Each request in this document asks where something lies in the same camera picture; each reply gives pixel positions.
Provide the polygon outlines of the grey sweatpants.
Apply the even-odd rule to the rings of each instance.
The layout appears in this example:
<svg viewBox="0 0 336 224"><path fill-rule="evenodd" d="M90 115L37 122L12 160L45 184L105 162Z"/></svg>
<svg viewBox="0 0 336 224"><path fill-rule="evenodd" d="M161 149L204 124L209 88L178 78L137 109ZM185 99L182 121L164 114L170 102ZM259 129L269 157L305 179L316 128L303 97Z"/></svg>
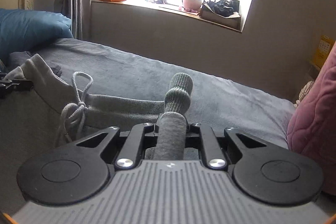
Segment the grey sweatpants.
<svg viewBox="0 0 336 224"><path fill-rule="evenodd" d="M33 88L1 100L1 157L22 161L52 146L71 143L96 130L117 126L129 130L145 122L159 127L150 153L154 160L181 160L185 153L192 78L177 73L163 101L90 94L93 78L75 72L68 84L56 76L40 55L16 67L7 80L30 80Z"/></svg>

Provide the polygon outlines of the cardboard box with clothes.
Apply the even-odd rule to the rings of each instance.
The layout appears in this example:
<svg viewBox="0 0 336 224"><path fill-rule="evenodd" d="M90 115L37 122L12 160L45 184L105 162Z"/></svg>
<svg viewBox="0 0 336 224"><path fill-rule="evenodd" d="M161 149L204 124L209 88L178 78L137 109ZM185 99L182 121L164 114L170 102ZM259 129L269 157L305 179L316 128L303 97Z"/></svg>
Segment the cardboard box with clothes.
<svg viewBox="0 0 336 224"><path fill-rule="evenodd" d="M237 7L226 0L203 2L199 17L236 30L240 29L241 16Z"/></svg>

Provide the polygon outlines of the blue pillow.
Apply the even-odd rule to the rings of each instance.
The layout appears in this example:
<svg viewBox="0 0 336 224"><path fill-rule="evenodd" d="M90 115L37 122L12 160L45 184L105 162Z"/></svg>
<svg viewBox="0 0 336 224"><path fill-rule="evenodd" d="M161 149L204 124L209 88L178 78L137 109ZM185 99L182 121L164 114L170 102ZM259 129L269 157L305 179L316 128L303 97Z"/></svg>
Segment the blue pillow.
<svg viewBox="0 0 336 224"><path fill-rule="evenodd" d="M13 52L72 38L71 24L72 20L60 13L1 9L1 61L7 64Z"/></svg>

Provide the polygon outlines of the person in maroon jacket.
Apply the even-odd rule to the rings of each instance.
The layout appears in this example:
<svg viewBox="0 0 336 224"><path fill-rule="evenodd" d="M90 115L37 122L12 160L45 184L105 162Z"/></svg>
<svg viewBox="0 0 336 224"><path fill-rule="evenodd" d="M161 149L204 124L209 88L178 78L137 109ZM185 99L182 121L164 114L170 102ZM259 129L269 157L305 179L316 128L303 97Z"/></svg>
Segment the person in maroon jacket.
<svg viewBox="0 0 336 224"><path fill-rule="evenodd" d="M287 130L290 150L316 161L322 168L323 191L335 195L335 47L312 88L298 104Z"/></svg>

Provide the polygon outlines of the pink pot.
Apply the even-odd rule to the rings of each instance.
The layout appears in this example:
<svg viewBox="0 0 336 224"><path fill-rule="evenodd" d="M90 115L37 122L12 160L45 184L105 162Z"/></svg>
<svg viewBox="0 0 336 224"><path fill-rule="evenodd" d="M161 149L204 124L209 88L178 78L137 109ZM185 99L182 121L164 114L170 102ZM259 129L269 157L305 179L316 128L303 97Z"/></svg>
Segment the pink pot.
<svg viewBox="0 0 336 224"><path fill-rule="evenodd" d="M187 12L198 12L202 6L202 0L183 0L182 3Z"/></svg>

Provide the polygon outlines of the yellow box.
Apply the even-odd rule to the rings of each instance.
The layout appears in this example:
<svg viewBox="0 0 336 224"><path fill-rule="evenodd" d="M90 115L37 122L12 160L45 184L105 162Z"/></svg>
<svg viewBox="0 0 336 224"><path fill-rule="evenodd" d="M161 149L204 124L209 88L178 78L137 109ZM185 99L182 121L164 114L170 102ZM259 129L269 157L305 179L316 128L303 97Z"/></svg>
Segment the yellow box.
<svg viewBox="0 0 336 224"><path fill-rule="evenodd" d="M322 68L334 43L335 43L335 40L329 38L328 36L322 35L320 37L318 47L315 50L315 53L312 59L312 63L315 66Z"/></svg>

